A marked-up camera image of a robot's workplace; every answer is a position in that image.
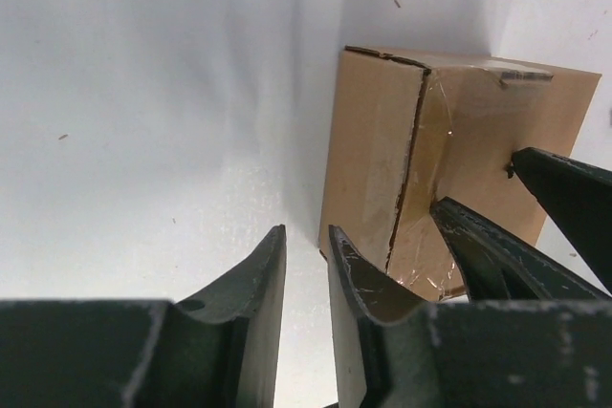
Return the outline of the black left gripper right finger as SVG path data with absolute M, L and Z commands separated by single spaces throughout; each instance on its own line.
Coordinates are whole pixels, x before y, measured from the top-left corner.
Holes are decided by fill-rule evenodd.
M 339 406 L 610 405 L 609 302 L 429 302 L 328 237 Z

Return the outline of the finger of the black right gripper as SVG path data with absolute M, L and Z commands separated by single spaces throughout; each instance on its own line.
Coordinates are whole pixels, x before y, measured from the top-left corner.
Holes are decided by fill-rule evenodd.
M 549 256 L 469 207 L 445 197 L 430 215 L 469 300 L 609 300 Z
M 511 154 L 510 177 L 520 179 L 601 282 L 599 289 L 559 262 L 512 240 L 513 276 L 532 296 L 611 294 L 611 173 L 538 148 Z

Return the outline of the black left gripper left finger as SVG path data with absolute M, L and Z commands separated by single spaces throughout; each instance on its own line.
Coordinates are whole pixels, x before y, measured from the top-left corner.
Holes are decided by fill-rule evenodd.
M 180 302 L 5 300 L 5 407 L 270 407 L 286 229 Z

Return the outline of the brown cardboard express box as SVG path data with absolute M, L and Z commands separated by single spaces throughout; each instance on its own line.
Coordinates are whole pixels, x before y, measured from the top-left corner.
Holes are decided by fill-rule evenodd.
M 339 56 L 319 226 L 427 300 L 464 293 L 429 209 L 450 197 L 534 244 L 545 221 L 511 179 L 525 147 L 569 156 L 596 73 L 468 54 L 348 46 Z

